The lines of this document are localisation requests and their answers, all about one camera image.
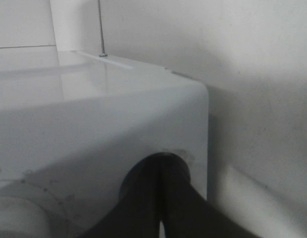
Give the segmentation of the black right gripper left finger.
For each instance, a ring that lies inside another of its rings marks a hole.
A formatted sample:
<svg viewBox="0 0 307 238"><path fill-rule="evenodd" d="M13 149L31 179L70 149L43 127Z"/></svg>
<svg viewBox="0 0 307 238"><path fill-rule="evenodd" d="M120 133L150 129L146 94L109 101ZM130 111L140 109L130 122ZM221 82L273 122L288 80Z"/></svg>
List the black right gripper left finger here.
<svg viewBox="0 0 307 238"><path fill-rule="evenodd" d="M142 179L82 238L157 238L160 208L158 179Z"/></svg>

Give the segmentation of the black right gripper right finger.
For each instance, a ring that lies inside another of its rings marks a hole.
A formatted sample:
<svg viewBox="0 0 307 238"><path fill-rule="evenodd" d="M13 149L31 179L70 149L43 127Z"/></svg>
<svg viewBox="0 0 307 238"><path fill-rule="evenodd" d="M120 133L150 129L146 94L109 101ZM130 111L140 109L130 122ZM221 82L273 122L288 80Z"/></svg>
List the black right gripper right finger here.
<svg viewBox="0 0 307 238"><path fill-rule="evenodd" d="M182 158L161 153L163 225L167 238L256 238L212 207L190 182Z"/></svg>

